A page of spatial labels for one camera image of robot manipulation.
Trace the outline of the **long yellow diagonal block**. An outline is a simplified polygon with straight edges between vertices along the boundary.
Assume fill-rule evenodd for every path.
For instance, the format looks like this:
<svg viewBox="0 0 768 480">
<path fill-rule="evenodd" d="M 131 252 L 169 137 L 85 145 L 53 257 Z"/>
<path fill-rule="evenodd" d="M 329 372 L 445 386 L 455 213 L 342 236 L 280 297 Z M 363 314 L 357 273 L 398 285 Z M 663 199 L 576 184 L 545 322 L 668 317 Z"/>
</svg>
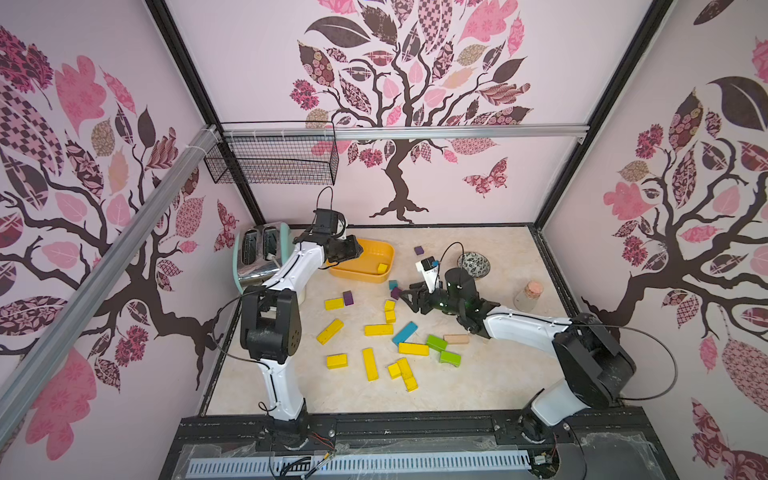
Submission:
<svg viewBox="0 0 768 480">
<path fill-rule="evenodd" d="M 336 334 L 338 334 L 344 323 L 339 319 L 334 319 L 325 329 L 323 329 L 316 337 L 316 340 L 321 344 L 327 344 Z"/>
</svg>

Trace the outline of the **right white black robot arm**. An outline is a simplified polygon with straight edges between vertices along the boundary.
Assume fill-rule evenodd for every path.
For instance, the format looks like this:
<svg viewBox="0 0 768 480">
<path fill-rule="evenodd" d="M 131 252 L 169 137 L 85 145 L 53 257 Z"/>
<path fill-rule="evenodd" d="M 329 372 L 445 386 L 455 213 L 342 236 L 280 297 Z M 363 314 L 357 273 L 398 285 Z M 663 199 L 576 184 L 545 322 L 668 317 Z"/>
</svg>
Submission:
<svg viewBox="0 0 768 480">
<path fill-rule="evenodd" d="M 528 442 L 543 443 L 554 427 L 583 410 L 615 408 L 627 400 L 622 391 L 637 365 L 614 337 L 616 325 L 589 313 L 555 318 L 508 308 L 482 298 L 465 269 L 442 273 L 441 266 L 432 257 L 415 263 L 423 280 L 400 294 L 413 312 L 439 311 L 455 317 L 471 335 L 513 341 L 559 362 L 563 378 L 537 392 L 520 411 L 517 428 Z"/>
</svg>

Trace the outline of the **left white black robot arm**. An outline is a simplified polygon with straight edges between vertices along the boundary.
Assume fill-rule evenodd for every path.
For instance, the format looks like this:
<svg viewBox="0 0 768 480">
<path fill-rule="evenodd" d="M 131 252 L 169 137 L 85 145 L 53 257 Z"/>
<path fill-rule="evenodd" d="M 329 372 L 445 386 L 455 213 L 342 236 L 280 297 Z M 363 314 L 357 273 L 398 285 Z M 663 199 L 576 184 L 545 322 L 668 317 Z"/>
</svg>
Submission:
<svg viewBox="0 0 768 480">
<path fill-rule="evenodd" d="M 297 449 L 310 433 L 306 399 L 300 392 L 291 357 L 302 339 L 299 293 L 315 272 L 359 258 L 363 248 L 346 235 L 344 215 L 333 209 L 314 210 L 312 224 L 294 241 L 281 268 L 260 286 L 243 290 L 240 344 L 264 380 L 268 430 Z"/>
</svg>

